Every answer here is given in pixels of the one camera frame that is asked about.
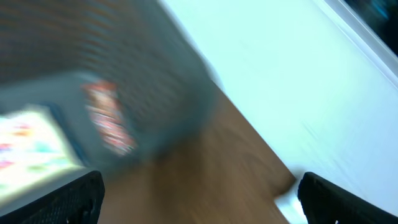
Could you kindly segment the red chocolate bar wrapper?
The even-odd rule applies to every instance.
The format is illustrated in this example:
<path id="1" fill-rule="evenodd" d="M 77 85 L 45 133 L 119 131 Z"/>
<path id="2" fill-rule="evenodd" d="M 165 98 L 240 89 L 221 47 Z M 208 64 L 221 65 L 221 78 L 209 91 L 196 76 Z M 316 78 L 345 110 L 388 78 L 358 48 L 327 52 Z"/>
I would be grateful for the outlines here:
<path id="1" fill-rule="evenodd" d="M 99 81 L 84 84 L 86 108 L 95 124 L 104 145 L 114 153 L 124 156 L 132 152 L 135 140 L 127 131 L 121 111 L 117 86 L 111 82 Z"/>

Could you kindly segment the large white snack bag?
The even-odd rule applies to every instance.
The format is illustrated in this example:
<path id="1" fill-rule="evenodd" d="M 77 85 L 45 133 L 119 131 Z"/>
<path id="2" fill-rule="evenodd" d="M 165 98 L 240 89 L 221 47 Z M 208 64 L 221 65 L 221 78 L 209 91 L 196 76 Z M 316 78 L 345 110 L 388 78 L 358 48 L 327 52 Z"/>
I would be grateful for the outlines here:
<path id="1" fill-rule="evenodd" d="M 1 203 L 81 167 L 48 108 L 30 105 L 1 115 Z"/>

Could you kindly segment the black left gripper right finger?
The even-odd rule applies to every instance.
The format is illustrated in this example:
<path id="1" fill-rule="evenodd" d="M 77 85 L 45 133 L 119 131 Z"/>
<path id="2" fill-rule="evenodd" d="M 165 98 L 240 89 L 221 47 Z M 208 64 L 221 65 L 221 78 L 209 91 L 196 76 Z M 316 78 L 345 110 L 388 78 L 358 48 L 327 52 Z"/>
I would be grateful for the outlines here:
<path id="1" fill-rule="evenodd" d="M 397 224 L 397 217 L 313 172 L 298 186 L 298 199 L 309 224 Z"/>

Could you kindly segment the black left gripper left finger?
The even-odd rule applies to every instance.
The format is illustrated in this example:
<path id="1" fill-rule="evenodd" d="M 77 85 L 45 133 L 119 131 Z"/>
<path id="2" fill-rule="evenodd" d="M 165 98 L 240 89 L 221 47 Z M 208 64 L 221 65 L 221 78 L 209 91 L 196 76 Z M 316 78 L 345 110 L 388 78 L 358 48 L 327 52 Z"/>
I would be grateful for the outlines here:
<path id="1" fill-rule="evenodd" d="M 96 224 L 104 194 L 99 171 L 73 171 L 5 203 L 1 224 Z"/>

